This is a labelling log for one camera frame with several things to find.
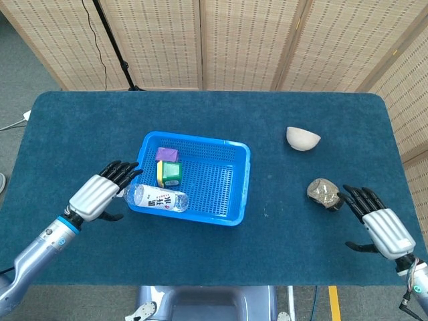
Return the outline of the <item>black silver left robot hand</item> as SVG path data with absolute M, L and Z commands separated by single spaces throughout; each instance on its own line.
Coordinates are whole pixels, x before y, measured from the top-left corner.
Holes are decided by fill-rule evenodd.
M 121 160 L 105 166 L 71 197 L 64 211 L 65 218 L 77 226 L 97 219 L 109 222 L 121 220 L 124 217 L 122 214 L 109 214 L 106 208 L 135 177 L 143 173 L 137 166 L 137 162 Z

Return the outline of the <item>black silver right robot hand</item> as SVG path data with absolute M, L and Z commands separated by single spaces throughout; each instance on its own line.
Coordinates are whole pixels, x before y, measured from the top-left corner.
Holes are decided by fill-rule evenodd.
M 369 188 L 344 185 L 345 193 L 337 193 L 364 226 L 371 244 L 359 245 L 351 241 L 346 246 L 361 253 L 379 253 L 389 260 L 411 255 L 416 242 L 398 215 L 389 209 Z

